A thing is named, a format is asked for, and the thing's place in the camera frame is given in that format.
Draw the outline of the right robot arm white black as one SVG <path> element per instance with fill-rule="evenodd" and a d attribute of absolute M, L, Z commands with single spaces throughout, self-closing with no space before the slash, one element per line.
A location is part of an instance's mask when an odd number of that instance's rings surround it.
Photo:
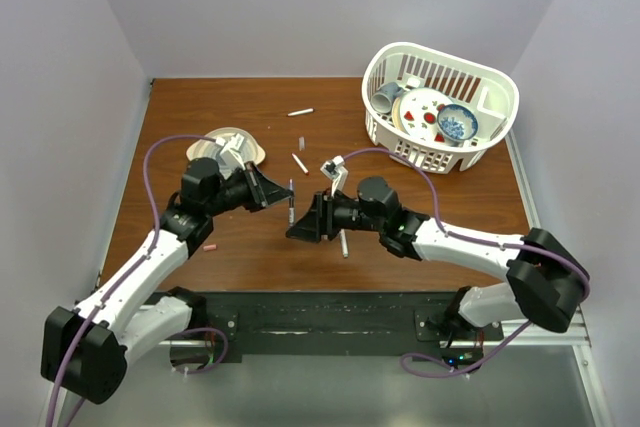
<path fill-rule="evenodd" d="M 447 225 L 404 207 L 381 177 L 362 180 L 354 198 L 340 191 L 316 193 L 286 236 L 318 243 L 342 230 L 375 232 L 399 258 L 451 263 L 498 279 L 496 285 L 456 293 L 443 320 L 459 340 L 493 322 L 518 319 L 564 333 L 588 294 L 588 273 L 548 231 L 499 235 Z"/>

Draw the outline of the white pen green tip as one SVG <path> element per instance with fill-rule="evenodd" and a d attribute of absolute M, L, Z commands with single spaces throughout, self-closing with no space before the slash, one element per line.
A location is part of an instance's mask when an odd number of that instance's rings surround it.
<path fill-rule="evenodd" d="M 346 259 L 349 257 L 349 247 L 348 247 L 346 232 L 344 230 L 340 231 L 339 238 L 340 238 L 342 256 L 343 258 Z"/>

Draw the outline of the blue pen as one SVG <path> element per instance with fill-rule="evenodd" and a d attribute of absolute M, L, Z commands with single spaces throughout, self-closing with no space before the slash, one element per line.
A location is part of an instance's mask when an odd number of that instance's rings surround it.
<path fill-rule="evenodd" d="M 292 227 L 295 223 L 295 189 L 294 189 L 294 181 L 292 178 L 289 179 L 288 188 L 291 191 L 291 196 L 288 199 L 288 226 Z"/>

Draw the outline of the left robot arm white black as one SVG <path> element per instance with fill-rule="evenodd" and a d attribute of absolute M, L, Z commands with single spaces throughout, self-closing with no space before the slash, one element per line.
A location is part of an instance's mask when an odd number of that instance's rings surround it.
<path fill-rule="evenodd" d="M 209 237 L 214 217 L 239 207 L 261 211 L 292 196 L 252 162 L 229 176 L 211 158 L 190 162 L 139 250 L 88 298 L 71 309 L 57 307 L 46 318 L 42 376 L 102 404 L 155 343 L 178 333 L 200 337 L 207 327 L 206 303 L 185 289 L 173 289 L 149 314 L 138 310 Z"/>

